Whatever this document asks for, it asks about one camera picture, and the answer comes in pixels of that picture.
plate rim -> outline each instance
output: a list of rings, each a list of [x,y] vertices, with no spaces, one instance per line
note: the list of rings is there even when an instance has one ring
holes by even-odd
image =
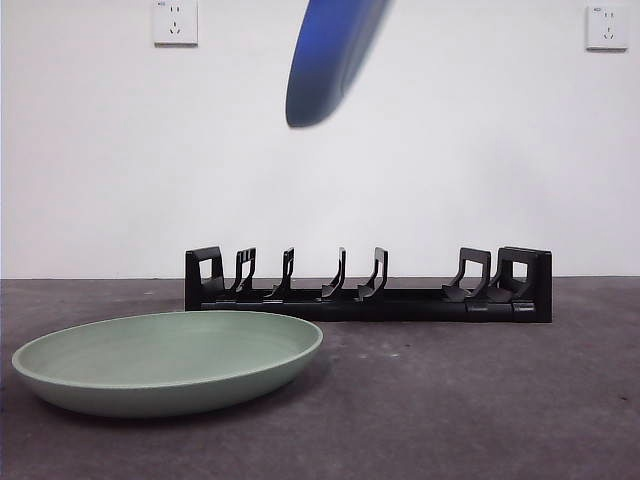
[[[68,330],[75,330],[75,329],[79,329],[79,328],[85,328],[91,325],[95,325],[95,324],[100,324],[100,323],[110,323],[110,322],[118,322],[118,321],[123,321],[123,320],[129,320],[132,318],[144,318],[144,317],[157,317],[157,316],[162,316],[162,315],[173,315],[173,316],[180,316],[180,315],[213,315],[216,316],[218,314],[234,314],[234,315],[238,315],[238,314],[246,314],[246,313],[252,313],[252,314],[259,314],[259,315],[265,315],[268,317],[284,317],[284,318],[288,318],[291,320],[295,320],[297,322],[300,322],[302,324],[306,324],[308,326],[311,326],[311,328],[316,332],[317,334],[317,338],[315,339],[315,341],[306,349],[304,349],[302,352],[296,354],[296,355],[290,355],[285,357],[283,360],[280,360],[278,362],[273,362],[273,363],[269,363],[266,365],[261,365],[258,368],[253,368],[253,369],[249,369],[249,370],[243,370],[240,371],[238,373],[232,374],[232,375],[218,375],[218,376],[211,376],[211,377],[206,377],[206,378],[200,378],[200,379],[193,379],[193,380],[188,380],[188,381],[176,381],[176,382],[162,382],[162,383],[151,383],[151,384],[128,384],[128,385],[123,385],[123,384],[95,384],[95,383],[86,383],[86,382],[76,382],[76,381],[69,381],[69,380],[62,380],[60,378],[55,378],[55,377],[50,377],[47,375],[41,375],[39,373],[36,373],[28,368],[26,368],[24,365],[21,364],[20,362],[20,355],[23,354],[23,352],[25,350],[27,350],[31,345],[45,339],[48,337],[52,337],[54,335],[58,335],[61,334],[63,332],[66,332]],[[178,311],[178,312],[159,312],[159,313],[148,313],[148,314],[144,314],[144,315],[130,315],[127,317],[117,317],[117,318],[110,318],[107,320],[99,320],[97,322],[89,322],[89,323],[83,323],[81,325],[74,325],[72,327],[67,327],[67,328],[63,328],[60,330],[56,330],[55,332],[51,332],[51,333],[47,333],[45,335],[41,335],[37,338],[34,338],[33,340],[25,343],[23,346],[21,346],[20,348],[18,348],[13,355],[11,356],[11,364],[13,365],[13,368],[16,369],[16,371],[29,379],[33,379],[33,380],[37,380],[39,382],[44,382],[46,384],[50,384],[50,385],[56,385],[56,386],[62,386],[62,387],[70,387],[70,388],[82,388],[82,389],[86,389],[86,390],[151,390],[151,389],[160,389],[160,388],[177,388],[177,387],[190,387],[190,386],[196,386],[196,385],[203,385],[203,384],[207,384],[207,383],[212,383],[212,382],[220,382],[220,381],[226,381],[226,380],[233,380],[233,379],[237,379],[237,378],[241,378],[241,377],[246,377],[246,376],[250,376],[250,375],[255,375],[257,373],[261,373],[261,372],[265,372],[268,370],[273,370],[275,368],[287,365],[289,363],[295,362],[296,360],[299,360],[300,358],[303,358],[307,355],[309,355],[310,353],[313,353],[315,350],[317,350],[320,347],[320,344],[322,343],[322,341],[324,340],[324,334],[322,332],[322,330],[320,329],[320,327],[318,327],[317,325],[315,325],[312,322],[309,322],[307,320],[304,320],[302,318],[298,318],[298,317],[293,317],[291,315],[282,315],[279,313],[271,313],[271,312],[256,312],[256,311],[250,311],[250,310],[243,310],[243,311],[238,311],[238,310],[210,310],[210,311]]]

black dish rack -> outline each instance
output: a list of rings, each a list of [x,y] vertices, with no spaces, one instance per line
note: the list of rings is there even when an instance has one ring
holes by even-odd
[[[357,288],[344,288],[347,254],[338,253],[338,273],[319,288],[292,288],[294,249],[284,252],[282,280],[273,289],[253,288],[256,249],[236,254],[235,281],[225,287],[219,247],[185,254],[185,310],[251,310],[293,315],[312,321],[447,321],[551,322],[551,252],[504,247],[498,250],[493,278],[491,252],[460,249],[458,273],[442,288],[385,288],[389,253],[376,248],[373,273]],[[211,277],[203,279],[200,263],[211,261]],[[473,289],[460,286],[467,262],[482,265]],[[244,264],[249,271],[243,278]],[[513,264],[527,267],[514,277]]]

white wall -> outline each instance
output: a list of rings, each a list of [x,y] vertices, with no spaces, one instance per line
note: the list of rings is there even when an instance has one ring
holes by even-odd
[[[4,278],[180,277],[189,248],[257,275],[448,275],[459,246],[640,274],[640,5],[584,51],[583,0],[396,0],[326,123],[284,120],[305,0],[200,0],[156,49],[150,0],[3,1]]]

dish rack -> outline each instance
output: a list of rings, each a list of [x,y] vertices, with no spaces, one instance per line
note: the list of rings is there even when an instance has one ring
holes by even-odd
[[[282,279],[272,289],[253,288],[256,249],[236,254],[235,280],[225,286],[219,247],[185,254],[185,310],[251,310],[281,313],[311,321],[551,322],[551,252],[504,247],[491,278],[491,252],[460,249],[458,273],[441,288],[387,288],[389,253],[376,248],[373,273],[356,288],[345,288],[347,252],[338,250],[338,272],[318,288],[293,288],[294,249],[285,250]],[[200,263],[211,261],[211,277]],[[472,289],[461,286],[467,262],[482,266]],[[243,278],[243,267],[249,271]],[[514,277],[514,263],[527,267]]]

floor surface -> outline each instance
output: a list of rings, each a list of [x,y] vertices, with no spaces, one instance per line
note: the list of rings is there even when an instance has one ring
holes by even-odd
[[[555,279],[552,324],[323,323],[295,381],[181,418],[66,412],[10,366],[60,328],[181,310],[182,288],[3,282],[2,478],[640,479],[640,278]]]

